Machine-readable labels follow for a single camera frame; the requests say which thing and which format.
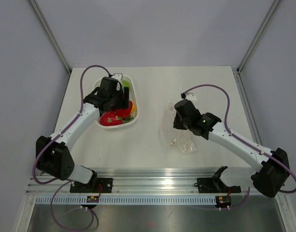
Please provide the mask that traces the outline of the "red bell pepper toy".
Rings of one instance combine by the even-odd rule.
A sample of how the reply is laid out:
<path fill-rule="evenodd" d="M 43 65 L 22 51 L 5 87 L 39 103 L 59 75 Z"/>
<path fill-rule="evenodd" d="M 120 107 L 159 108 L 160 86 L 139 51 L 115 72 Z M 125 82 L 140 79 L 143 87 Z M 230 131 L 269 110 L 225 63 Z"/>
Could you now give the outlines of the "red bell pepper toy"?
<path fill-rule="evenodd" d="M 132 103 L 131 103 L 131 101 L 129 101 L 129 108 L 128 109 L 117 109 L 116 114 L 118 117 L 127 118 L 131 115 L 130 114 L 131 109 L 132 109 Z"/>

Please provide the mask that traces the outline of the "clear zip top bag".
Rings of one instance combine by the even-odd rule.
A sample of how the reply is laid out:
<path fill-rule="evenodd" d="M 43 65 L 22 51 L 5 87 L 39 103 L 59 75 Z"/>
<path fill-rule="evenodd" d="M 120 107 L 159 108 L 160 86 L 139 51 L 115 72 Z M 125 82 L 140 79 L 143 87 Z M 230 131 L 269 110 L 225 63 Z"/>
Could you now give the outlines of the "clear zip top bag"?
<path fill-rule="evenodd" d="M 173 127 L 176 116 L 175 102 L 170 99 L 164 103 L 164 114 L 159 127 L 159 138 L 165 155 L 189 155 L 197 153 L 193 135 L 187 130 L 178 130 Z"/>

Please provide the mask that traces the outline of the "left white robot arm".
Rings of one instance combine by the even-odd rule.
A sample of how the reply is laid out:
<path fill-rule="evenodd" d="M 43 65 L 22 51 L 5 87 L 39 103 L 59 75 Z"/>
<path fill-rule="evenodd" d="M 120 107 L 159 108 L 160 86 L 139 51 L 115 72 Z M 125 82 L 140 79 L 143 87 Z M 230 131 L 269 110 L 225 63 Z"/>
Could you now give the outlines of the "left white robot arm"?
<path fill-rule="evenodd" d="M 49 137 L 37 139 L 33 170 L 43 171 L 54 180 L 72 181 L 86 192 L 93 192 L 98 186 L 97 173 L 75 164 L 70 152 L 86 129 L 104 113 L 128 107 L 129 89 L 123 87 L 122 75 L 103 77 L 100 86 L 82 98 L 78 113 L 66 125 Z"/>

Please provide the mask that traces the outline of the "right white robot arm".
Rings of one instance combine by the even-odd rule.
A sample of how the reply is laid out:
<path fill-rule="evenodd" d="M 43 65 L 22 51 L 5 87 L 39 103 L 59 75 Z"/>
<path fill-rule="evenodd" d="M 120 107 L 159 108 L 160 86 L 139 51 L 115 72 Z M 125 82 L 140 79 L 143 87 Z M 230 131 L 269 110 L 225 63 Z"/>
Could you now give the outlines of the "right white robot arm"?
<path fill-rule="evenodd" d="M 174 105 L 176 116 L 173 127 L 189 130 L 196 136 L 219 144 L 248 163 L 255 171 L 251 175 L 253 186 L 263 195 L 273 198 L 289 177 L 287 153 L 260 146 L 236 133 L 228 132 L 225 123 L 212 113 L 201 114 L 190 100 L 183 99 Z"/>

